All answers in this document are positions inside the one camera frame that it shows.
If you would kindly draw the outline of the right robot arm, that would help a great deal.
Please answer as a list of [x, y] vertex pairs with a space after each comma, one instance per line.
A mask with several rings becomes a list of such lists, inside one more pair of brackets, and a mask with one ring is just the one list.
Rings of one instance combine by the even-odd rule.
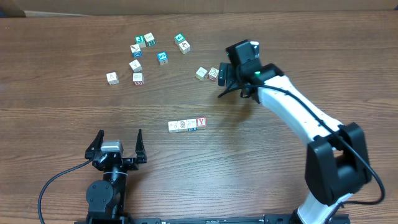
[[259, 43], [243, 40], [226, 48], [228, 63], [220, 64], [218, 84], [227, 92], [241, 90], [273, 111], [307, 148], [305, 181], [310, 191], [290, 215], [289, 223], [348, 223], [334, 215], [371, 181], [363, 130], [344, 125], [318, 109], [273, 63], [262, 65]]

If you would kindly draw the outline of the pineapple picture wooden block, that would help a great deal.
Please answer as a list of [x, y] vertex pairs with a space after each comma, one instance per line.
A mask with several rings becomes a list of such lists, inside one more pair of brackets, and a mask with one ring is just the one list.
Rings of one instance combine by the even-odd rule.
[[185, 132], [185, 131], [188, 130], [188, 128], [187, 128], [187, 120], [177, 121], [177, 124], [178, 124], [178, 131], [179, 132]]

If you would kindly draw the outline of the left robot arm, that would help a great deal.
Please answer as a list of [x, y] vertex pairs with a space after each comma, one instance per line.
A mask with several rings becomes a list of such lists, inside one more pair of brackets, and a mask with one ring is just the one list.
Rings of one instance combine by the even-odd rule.
[[137, 134], [135, 152], [136, 157], [124, 157], [120, 140], [105, 141], [104, 131], [98, 132], [85, 151], [85, 159], [103, 173], [103, 178], [94, 181], [86, 190], [88, 214], [85, 223], [133, 223], [124, 207], [127, 173], [147, 162], [141, 130]]

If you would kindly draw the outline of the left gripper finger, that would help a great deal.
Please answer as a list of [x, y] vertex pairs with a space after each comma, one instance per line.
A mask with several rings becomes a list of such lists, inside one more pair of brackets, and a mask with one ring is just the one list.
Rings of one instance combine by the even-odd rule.
[[146, 155], [143, 138], [142, 138], [142, 129], [140, 129], [137, 134], [135, 152], [136, 152], [136, 163], [137, 164], [145, 164], [147, 162], [147, 155]]
[[93, 142], [88, 146], [87, 150], [85, 151], [85, 159], [94, 158], [95, 154], [101, 150], [103, 138], [104, 138], [104, 131], [100, 129]]

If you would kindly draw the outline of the wooden block red bottom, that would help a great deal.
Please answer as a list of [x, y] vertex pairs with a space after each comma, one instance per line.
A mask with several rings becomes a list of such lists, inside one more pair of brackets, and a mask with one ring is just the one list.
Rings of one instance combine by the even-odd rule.
[[178, 132], [178, 121], [169, 121], [168, 122], [168, 130], [170, 133]]

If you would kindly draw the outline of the red letter Y block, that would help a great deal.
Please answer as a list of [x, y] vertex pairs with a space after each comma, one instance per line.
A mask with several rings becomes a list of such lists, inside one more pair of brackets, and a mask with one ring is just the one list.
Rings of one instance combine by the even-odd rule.
[[206, 118], [205, 117], [197, 117], [197, 129], [205, 129], [207, 126]]

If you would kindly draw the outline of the wooden block blue bottom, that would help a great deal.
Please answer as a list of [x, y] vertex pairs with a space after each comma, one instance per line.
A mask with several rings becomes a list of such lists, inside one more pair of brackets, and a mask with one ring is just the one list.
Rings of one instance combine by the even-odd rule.
[[187, 120], [187, 130], [196, 131], [197, 130], [197, 120], [195, 118]]

